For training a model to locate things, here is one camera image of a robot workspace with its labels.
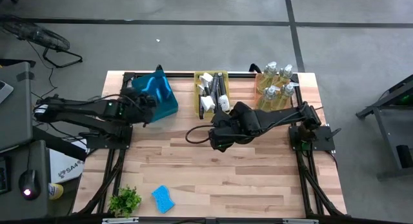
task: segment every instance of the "gray floor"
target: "gray floor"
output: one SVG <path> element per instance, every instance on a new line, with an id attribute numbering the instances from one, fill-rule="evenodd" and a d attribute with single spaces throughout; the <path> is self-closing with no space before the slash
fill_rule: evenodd
<path id="1" fill-rule="evenodd" d="M 292 0 L 297 21 L 411 23 L 413 0 Z M 25 17 L 288 21 L 284 0 L 21 0 L 0 13 Z M 65 98 L 99 95 L 107 70 L 225 69 L 246 71 L 276 60 L 296 65 L 289 27 L 44 25 L 67 38 L 84 63 L 57 69 L 52 78 Z M 340 181 L 354 217 L 413 222 L 413 179 L 379 182 L 394 168 L 376 120 L 355 113 L 413 74 L 413 29 L 298 28 L 306 72 L 315 72 L 335 137 Z M 66 56 L 53 55 L 60 62 Z M 38 61 L 30 46 L 0 33 L 0 57 Z M 50 90 L 50 71 L 34 68 L 34 92 Z M 76 134 L 69 125 L 58 125 Z"/>

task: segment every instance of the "wooden tabletop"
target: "wooden tabletop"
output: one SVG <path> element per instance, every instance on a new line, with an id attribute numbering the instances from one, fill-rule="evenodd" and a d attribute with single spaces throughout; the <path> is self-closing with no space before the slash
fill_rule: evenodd
<path id="1" fill-rule="evenodd" d="M 103 95 L 119 93 L 124 71 L 108 71 Z M 299 73 L 303 101 L 314 108 L 321 99 L 313 73 Z M 193 78 L 168 78 L 179 103 L 176 114 L 142 128 L 134 125 L 131 147 L 126 152 L 121 186 L 137 187 L 143 201 L 132 216 L 301 218 L 305 216 L 296 155 L 290 149 L 288 125 L 273 128 L 247 145 L 234 144 L 225 153 L 212 150 L 209 142 L 185 141 L 199 120 L 193 106 Z M 231 105 L 242 101 L 254 107 L 254 80 L 231 78 Z M 317 110 L 325 123 L 323 109 Z M 193 131 L 191 138 L 205 139 L 208 129 Z M 74 212 L 92 198 L 103 180 L 108 150 L 94 152 L 85 162 Z M 325 152 L 314 152 L 321 188 L 335 206 L 346 212 L 337 169 Z M 161 214 L 153 197 L 166 185 L 176 204 Z M 107 198 L 112 194 L 112 185 Z M 313 210 L 314 193 L 310 192 Z"/>

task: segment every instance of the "fan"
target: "fan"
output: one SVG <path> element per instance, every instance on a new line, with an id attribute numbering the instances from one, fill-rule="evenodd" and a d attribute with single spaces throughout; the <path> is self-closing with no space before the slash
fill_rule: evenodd
<path id="1" fill-rule="evenodd" d="M 64 68 L 75 63 L 83 62 L 83 58 L 81 56 L 68 51 L 70 48 L 69 41 L 50 30 L 34 23 L 27 22 L 24 19 L 14 15 L 2 15 L 0 17 L 0 25 L 20 40 L 26 40 L 37 45 L 44 46 L 45 51 L 43 52 L 43 58 L 53 64 L 56 68 Z M 79 59 L 65 65 L 57 65 L 46 57 L 49 49 L 55 50 L 56 52 L 64 52 L 66 54 L 76 56 Z"/>

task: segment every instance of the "potted plant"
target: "potted plant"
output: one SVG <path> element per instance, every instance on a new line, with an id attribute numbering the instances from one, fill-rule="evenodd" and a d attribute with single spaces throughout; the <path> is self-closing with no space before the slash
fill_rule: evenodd
<path id="1" fill-rule="evenodd" d="M 126 188 L 119 188 L 118 196 L 110 198 L 109 211 L 115 214 L 115 217 L 129 218 L 141 201 L 141 196 L 136 193 L 136 187 L 130 189 L 127 185 Z"/>

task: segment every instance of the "oil bottle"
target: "oil bottle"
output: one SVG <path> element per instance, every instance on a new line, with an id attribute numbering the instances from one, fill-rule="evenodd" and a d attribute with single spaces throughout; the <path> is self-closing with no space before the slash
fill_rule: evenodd
<path id="1" fill-rule="evenodd" d="M 271 111 L 273 102 L 276 99 L 276 87 L 274 85 L 264 89 L 263 95 L 258 99 L 256 109 Z"/>
<path id="2" fill-rule="evenodd" d="M 285 68 L 282 68 L 279 71 L 279 77 L 274 81 L 276 87 L 281 88 L 283 85 L 286 85 L 290 82 L 292 76 L 292 65 L 287 65 Z"/>
<path id="3" fill-rule="evenodd" d="M 291 84 L 283 85 L 280 93 L 273 103 L 272 110 L 281 110 L 285 108 L 287 101 L 294 94 L 294 87 Z"/>
<path id="4" fill-rule="evenodd" d="M 274 76 L 277 74 L 277 63 L 271 62 L 265 66 L 263 76 L 257 83 L 257 92 L 262 94 L 265 88 L 272 85 Z"/>

